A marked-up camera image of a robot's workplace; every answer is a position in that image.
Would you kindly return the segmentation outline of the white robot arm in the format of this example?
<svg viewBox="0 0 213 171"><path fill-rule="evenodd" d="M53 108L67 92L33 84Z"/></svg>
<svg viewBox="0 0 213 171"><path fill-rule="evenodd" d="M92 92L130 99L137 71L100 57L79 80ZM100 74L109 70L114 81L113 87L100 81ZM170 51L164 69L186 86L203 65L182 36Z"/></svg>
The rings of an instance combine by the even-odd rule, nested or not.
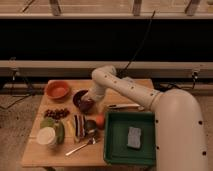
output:
<svg viewBox="0 0 213 171"><path fill-rule="evenodd" d="M209 171L203 115L196 98L182 89L160 92L116 76L112 65L91 73L83 100L101 101L107 88L155 114L157 171Z"/></svg>

